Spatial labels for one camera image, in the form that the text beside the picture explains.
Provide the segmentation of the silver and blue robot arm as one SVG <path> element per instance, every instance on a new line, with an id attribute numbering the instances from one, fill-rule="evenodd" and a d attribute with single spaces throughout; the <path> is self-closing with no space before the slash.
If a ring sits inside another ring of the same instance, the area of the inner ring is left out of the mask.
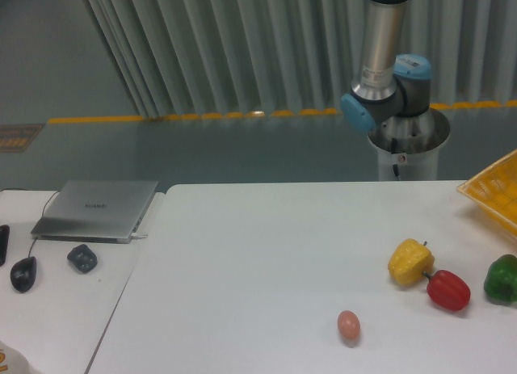
<path id="1" fill-rule="evenodd" d="M 341 98 L 345 118 L 371 132 L 396 116 L 420 116 L 429 109 L 431 64 L 414 54 L 397 54 L 410 0 L 364 0 L 364 37 L 351 92 Z"/>

